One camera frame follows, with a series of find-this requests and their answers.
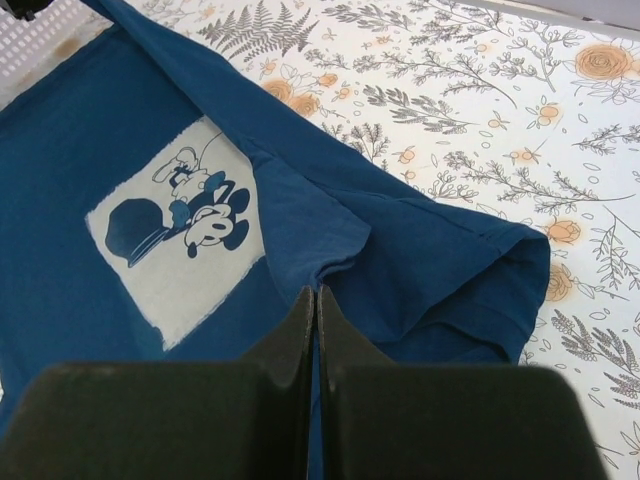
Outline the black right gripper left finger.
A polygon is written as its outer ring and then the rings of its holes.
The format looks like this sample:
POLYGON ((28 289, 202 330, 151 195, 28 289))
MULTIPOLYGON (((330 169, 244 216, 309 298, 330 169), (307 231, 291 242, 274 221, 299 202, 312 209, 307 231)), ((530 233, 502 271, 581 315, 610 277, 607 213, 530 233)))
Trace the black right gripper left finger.
POLYGON ((1 443, 5 479, 303 479, 315 295, 215 363, 73 363, 29 387, 1 443))

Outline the blue t shirt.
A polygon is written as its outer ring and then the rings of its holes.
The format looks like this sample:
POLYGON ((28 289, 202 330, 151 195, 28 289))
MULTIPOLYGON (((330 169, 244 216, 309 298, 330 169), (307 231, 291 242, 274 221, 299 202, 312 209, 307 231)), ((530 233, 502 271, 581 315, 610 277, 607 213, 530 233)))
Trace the blue t shirt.
POLYGON ((535 230, 429 199, 217 53, 114 21, 1 115, 1 434, 73 363, 233 362, 315 295, 403 366, 512 366, 549 277, 535 230))

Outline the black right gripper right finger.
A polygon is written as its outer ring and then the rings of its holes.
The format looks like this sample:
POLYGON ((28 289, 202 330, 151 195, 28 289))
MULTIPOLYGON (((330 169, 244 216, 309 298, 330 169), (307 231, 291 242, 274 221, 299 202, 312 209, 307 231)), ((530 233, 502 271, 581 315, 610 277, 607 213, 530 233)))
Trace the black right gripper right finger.
POLYGON ((573 389, 558 373, 403 366, 317 296, 328 479, 603 479, 573 389))

